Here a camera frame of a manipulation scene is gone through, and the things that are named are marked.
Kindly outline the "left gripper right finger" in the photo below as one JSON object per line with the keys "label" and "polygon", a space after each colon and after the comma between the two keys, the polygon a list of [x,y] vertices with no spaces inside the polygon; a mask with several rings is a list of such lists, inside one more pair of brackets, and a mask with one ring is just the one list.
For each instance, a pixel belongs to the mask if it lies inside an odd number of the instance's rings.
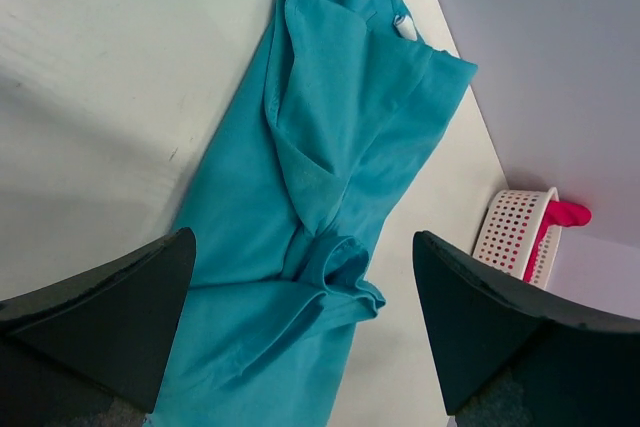
{"label": "left gripper right finger", "polygon": [[638,425],[638,320],[524,283],[428,231],[415,234],[412,257],[457,425]]}

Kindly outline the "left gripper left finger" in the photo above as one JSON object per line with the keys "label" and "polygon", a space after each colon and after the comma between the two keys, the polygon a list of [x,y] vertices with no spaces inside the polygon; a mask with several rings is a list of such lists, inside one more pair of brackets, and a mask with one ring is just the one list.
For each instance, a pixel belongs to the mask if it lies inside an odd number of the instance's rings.
{"label": "left gripper left finger", "polygon": [[156,405],[195,257],[195,235],[183,228],[2,300],[2,425],[142,425]]}

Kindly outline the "teal t-shirt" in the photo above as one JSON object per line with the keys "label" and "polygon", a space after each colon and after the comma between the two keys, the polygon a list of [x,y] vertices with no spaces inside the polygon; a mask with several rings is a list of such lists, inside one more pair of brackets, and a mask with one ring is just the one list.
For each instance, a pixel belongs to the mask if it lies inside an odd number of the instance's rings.
{"label": "teal t-shirt", "polygon": [[383,224],[476,68],[403,0],[276,0],[176,216],[196,262],[150,426],[323,426]]}

